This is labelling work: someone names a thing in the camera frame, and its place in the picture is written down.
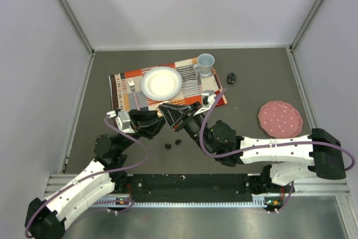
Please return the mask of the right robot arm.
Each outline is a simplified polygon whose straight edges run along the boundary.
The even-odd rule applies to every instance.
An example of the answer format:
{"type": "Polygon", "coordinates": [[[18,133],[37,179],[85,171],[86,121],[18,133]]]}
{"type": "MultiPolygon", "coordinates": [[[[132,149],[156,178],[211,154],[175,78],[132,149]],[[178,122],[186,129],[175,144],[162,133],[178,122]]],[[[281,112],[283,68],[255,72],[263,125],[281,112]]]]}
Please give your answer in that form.
{"type": "Polygon", "coordinates": [[[308,135],[284,139],[254,139],[237,135],[228,124],[218,120],[208,127],[208,115],[201,105],[158,105],[168,125],[176,132],[185,130],[208,156],[222,165],[268,162],[250,183],[257,193],[273,192],[289,183],[318,177],[343,180],[346,168],[340,142],[327,131],[314,128],[308,135]]]}

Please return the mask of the black earbud case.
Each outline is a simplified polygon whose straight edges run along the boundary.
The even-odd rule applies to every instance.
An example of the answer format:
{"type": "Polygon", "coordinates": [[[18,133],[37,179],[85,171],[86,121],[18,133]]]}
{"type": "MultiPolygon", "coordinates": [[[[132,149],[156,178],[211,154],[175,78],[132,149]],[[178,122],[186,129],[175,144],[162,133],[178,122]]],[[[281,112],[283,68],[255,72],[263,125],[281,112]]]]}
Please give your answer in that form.
{"type": "Polygon", "coordinates": [[[233,85],[233,84],[235,84],[235,81],[236,81],[236,76],[235,76],[235,74],[234,74],[234,73],[229,73],[229,74],[227,75],[227,84],[233,85]]]}

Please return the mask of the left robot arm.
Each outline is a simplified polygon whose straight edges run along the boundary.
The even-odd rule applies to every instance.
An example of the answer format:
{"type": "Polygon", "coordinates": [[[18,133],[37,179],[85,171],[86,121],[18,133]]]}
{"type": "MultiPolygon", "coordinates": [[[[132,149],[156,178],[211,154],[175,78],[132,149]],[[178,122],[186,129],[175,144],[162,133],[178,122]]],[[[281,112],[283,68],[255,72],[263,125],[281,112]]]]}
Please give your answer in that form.
{"type": "Polygon", "coordinates": [[[44,200],[34,199],[25,220],[26,238],[62,238],[71,224],[100,198],[126,188],[124,173],[144,163],[148,147],[139,138],[154,138],[165,124],[156,111],[110,111],[105,124],[115,135],[100,135],[95,141],[95,158],[74,179],[44,200]],[[124,151],[132,144],[144,149],[144,158],[124,166],[124,151]]]}

